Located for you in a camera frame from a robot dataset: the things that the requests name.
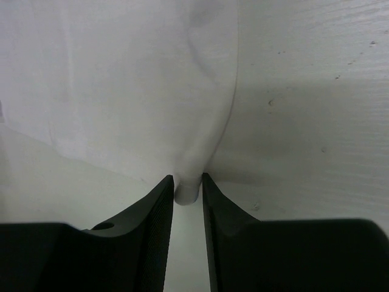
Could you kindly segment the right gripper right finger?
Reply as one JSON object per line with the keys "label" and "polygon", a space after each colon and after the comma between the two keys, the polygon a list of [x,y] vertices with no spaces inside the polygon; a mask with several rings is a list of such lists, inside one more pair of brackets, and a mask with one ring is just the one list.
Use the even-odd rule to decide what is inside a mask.
{"label": "right gripper right finger", "polygon": [[212,291],[387,291],[388,237],[373,221],[261,221],[202,176]]}

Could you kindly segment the white tank top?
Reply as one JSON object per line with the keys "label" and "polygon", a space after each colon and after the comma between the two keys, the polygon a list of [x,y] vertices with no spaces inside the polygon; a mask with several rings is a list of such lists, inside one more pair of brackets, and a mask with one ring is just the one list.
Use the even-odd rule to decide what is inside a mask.
{"label": "white tank top", "polygon": [[194,203],[230,116],[237,1],[2,1],[5,124]]}

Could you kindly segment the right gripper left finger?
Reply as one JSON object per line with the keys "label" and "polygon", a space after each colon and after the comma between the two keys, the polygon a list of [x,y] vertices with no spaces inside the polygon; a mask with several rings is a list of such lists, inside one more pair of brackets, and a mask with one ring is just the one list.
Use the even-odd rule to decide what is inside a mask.
{"label": "right gripper left finger", "polygon": [[1,225],[2,291],[162,291],[173,177],[130,207],[79,230],[65,223]]}

